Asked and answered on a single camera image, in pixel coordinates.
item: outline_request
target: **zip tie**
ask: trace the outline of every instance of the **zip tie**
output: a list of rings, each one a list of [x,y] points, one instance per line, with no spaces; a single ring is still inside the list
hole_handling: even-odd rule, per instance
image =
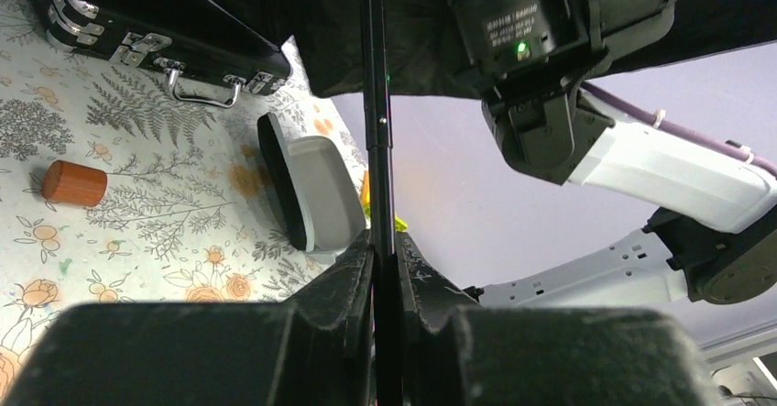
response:
[[[663,122],[663,119],[666,117],[666,110],[658,110],[655,114],[655,122],[653,122],[653,127],[655,129],[658,129],[661,126],[661,122]]]
[[[748,157],[745,159],[745,164],[750,165],[752,161],[755,159],[755,154],[753,154],[752,148],[742,145],[741,147],[739,147],[739,149],[741,149],[742,151],[745,151],[748,154]]]

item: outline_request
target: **black pole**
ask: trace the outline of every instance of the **black pole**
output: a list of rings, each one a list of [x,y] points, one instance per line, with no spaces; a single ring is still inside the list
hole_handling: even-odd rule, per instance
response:
[[[386,65],[383,0],[361,0],[364,102],[369,166],[371,243],[375,308],[378,404],[400,406],[402,349],[399,268],[395,245],[394,190],[391,167],[391,103]]]

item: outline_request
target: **black case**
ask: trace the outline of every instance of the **black case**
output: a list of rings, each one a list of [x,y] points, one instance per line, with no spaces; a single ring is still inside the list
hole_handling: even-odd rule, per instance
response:
[[[150,71],[178,68],[181,78],[224,87],[240,82],[242,91],[261,95],[291,75],[280,44],[214,0],[31,2],[58,49]]]

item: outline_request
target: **floral pattern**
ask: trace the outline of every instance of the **floral pattern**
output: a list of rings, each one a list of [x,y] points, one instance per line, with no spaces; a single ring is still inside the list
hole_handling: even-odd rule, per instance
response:
[[[27,1],[0,0],[0,399],[73,304],[278,301],[323,271],[273,212],[257,119],[330,138],[355,187],[365,163],[332,102],[311,96],[293,41],[283,50],[294,76],[273,96],[175,103],[159,74],[56,50]],[[55,159],[108,174],[99,205],[41,197]]]

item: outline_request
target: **case handle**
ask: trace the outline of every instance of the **case handle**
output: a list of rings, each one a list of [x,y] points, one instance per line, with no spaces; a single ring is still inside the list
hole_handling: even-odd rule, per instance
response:
[[[243,81],[240,78],[227,76],[224,80],[232,84],[232,96],[224,102],[193,94],[178,94],[176,86],[178,85],[178,77],[181,76],[181,73],[183,72],[182,66],[170,64],[165,68],[165,72],[168,74],[167,80],[165,81],[165,92],[167,92],[170,97],[180,102],[192,102],[195,104],[217,106],[219,108],[232,108],[237,103],[237,97],[240,95],[240,91],[243,90]]]

